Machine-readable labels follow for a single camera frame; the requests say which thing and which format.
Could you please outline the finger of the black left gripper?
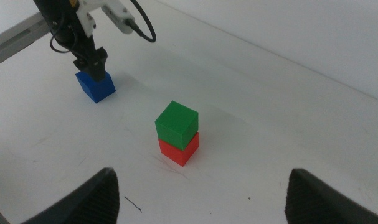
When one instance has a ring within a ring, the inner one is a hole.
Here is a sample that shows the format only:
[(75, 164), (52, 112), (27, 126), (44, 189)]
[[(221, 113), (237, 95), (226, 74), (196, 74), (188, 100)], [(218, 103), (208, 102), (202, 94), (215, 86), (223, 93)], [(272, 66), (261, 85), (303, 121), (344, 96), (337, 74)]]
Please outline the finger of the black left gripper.
[(106, 71), (103, 67), (89, 67), (87, 72), (91, 79), (95, 82), (100, 82), (105, 78)]

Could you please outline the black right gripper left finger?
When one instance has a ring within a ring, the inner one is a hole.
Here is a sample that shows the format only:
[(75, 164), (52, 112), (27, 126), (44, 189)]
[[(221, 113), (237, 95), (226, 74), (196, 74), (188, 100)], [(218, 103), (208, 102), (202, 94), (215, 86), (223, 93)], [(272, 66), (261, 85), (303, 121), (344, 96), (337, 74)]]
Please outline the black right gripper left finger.
[(118, 178), (106, 167), (28, 224), (116, 224), (120, 209)]

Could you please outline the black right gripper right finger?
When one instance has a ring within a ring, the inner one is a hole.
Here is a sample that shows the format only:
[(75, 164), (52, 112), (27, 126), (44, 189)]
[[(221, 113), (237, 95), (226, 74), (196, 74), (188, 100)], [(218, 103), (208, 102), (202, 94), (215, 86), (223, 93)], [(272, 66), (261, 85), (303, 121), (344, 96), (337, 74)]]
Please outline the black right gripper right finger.
[(378, 224), (378, 214), (299, 168), (289, 176), (285, 216), (289, 224)]

